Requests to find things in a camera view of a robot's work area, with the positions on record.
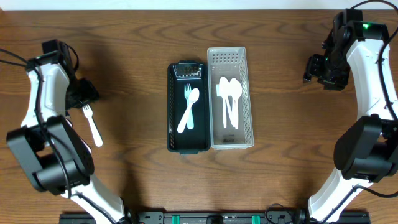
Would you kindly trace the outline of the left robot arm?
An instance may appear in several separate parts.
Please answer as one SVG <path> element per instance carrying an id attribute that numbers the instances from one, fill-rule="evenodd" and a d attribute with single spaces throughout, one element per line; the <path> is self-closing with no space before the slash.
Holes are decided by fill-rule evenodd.
<path id="1" fill-rule="evenodd" d="M 21 62 L 30 80 L 29 105 L 21 127 L 7 133 L 8 147 L 37 191 L 74 201 L 96 223 L 132 223 L 123 199 L 95 176 L 91 149 L 68 119 L 69 109 L 89 108 L 98 91 L 76 77 L 71 46 L 54 39 L 42 50 Z"/>

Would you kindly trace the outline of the dark green plastic basket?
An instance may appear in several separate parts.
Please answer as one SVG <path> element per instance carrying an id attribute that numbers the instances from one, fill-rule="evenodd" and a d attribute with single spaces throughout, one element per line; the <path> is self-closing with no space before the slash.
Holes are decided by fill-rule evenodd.
<path id="1" fill-rule="evenodd" d="M 191 129 L 178 132 L 177 127 L 188 106 L 192 90 L 198 89 L 198 100 L 188 118 Z M 167 149 L 179 154 L 197 154 L 210 148 L 210 115 L 207 66 L 194 60 L 181 60 L 167 68 Z"/>

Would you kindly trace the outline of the white plastic fork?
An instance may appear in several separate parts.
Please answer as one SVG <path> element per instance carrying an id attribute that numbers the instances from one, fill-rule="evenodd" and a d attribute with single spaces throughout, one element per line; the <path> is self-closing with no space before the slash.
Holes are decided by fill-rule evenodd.
<path id="1" fill-rule="evenodd" d="M 83 106 L 83 114 L 88 120 L 95 146 L 101 147 L 103 145 L 103 139 L 100 135 L 100 132 L 98 131 L 98 128 L 95 125 L 95 121 L 93 119 L 93 110 L 91 109 L 89 104 Z"/>

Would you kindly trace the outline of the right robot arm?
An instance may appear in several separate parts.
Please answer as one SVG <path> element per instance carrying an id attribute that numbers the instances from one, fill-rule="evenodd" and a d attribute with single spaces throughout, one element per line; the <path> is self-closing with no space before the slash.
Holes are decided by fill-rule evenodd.
<path id="1" fill-rule="evenodd" d="M 352 7 L 338 13 L 323 42 L 324 54 L 312 55 L 303 79 L 316 78 L 327 90 L 343 90 L 353 78 L 357 120 L 336 142 L 334 168 L 321 189 L 297 212 L 295 223 L 362 223 L 344 214 L 362 191 L 397 173 L 397 95 L 389 63 L 390 41 L 384 24 L 366 22 Z"/>

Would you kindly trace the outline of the mint green plastic fork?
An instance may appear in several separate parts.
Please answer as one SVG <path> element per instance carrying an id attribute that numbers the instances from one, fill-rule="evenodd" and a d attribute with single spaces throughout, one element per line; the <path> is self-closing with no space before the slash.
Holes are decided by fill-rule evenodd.
<path id="1" fill-rule="evenodd" d="M 189 96 L 190 96 L 191 91 L 192 91 L 191 85 L 190 84 L 186 84 L 184 86 L 184 96 L 185 96 L 185 99 L 187 101 L 187 104 L 189 104 Z M 194 128 L 192 110 L 190 110 L 189 114 L 188 114 L 187 128 L 188 129 L 193 129 Z"/>

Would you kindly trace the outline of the black mounting rail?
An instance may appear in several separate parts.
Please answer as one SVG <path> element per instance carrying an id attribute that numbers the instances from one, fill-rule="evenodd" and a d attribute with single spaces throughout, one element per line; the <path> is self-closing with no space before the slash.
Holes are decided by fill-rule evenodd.
<path id="1" fill-rule="evenodd" d="M 238 213 L 164 213 L 162 211 L 138 212 L 132 216 L 135 223 L 141 224 L 265 224 L 265 223 L 320 223 L 310 219 L 304 209 L 275 208 L 267 212 Z M 64 213 L 59 216 L 59 224 L 96 223 L 88 213 Z M 340 214 L 339 224 L 371 224 L 368 212 L 345 211 Z"/>

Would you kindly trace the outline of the white plastic spoon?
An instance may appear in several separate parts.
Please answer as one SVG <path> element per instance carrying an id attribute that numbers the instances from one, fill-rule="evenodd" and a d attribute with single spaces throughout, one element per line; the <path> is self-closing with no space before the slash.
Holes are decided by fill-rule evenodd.
<path id="1" fill-rule="evenodd" d="M 239 128 L 238 100 L 242 95 L 243 88 L 241 86 L 241 83 L 236 78 L 231 79 L 229 87 L 230 87 L 230 95 L 232 96 L 233 100 L 232 112 L 234 115 L 234 127 L 238 129 Z"/>
<path id="2" fill-rule="evenodd" d="M 232 93 L 233 93 L 233 87 L 234 87 L 234 83 L 235 83 L 235 78 L 232 78 L 229 83 L 228 86 L 226 88 L 227 91 L 227 109 L 228 109 L 228 114 L 229 114 L 229 119 L 231 121 L 232 126 L 235 128 L 235 119 L 234 119 L 234 111 L 233 111 L 233 100 L 230 100 L 230 97 L 232 97 Z"/>
<path id="3" fill-rule="evenodd" d="M 221 77 L 219 81 L 219 94 L 223 99 L 223 127 L 227 127 L 227 116 L 231 116 L 231 106 L 229 103 L 229 81 L 226 77 Z"/>
<path id="4" fill-rule="evenodd" d="M 188 117 L 189 117 L 189 113 L 190 113 L 190 111 L 191 111 L 191 108 L 192 108 L 193 104 L 198 100 L 199 95 L 200 95 L 200 91 L 199 91 L 199 89 L 197 89 L 197 88 L 194 88 L 194 89 L 190 92 L 190 94 L 189 94 L 189 96 L 188 96 L 188 105 L 187 105 L 187 108 L 186 108 L 186 110 L 185 110 L 185 112 L 184 112 L 184 114 L 183 114 L 183 116 L 182 116 L 182 118 L 181 118 L 181 120 L 180 120 L 180 123 L 178 124 L 178 127 L 177 127 L 177 131 L 178 131 L 179 133 L 184 132 L 184 129 L 185 129 L 186 125 L 187 125 L 187 120 L 188 120 Z"/>

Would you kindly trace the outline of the clear white plastic basket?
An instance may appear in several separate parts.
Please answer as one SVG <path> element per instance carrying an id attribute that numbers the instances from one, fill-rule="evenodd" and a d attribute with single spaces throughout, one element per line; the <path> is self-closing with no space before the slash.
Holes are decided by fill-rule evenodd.
<path id="1" fill-rule="evenodd" d="M 210 47 L 207 50 L 208 87 L 210 101 L 211 146 L 216 150 L 246 149 L 253 147 L 251 99 L 245 47 Z M 223 127 L 223 99 L 216 95 L 220 78 L 236 78 L 243 88 L 238 100 L 239 128 L 232 126 L 227 116 Z"/>

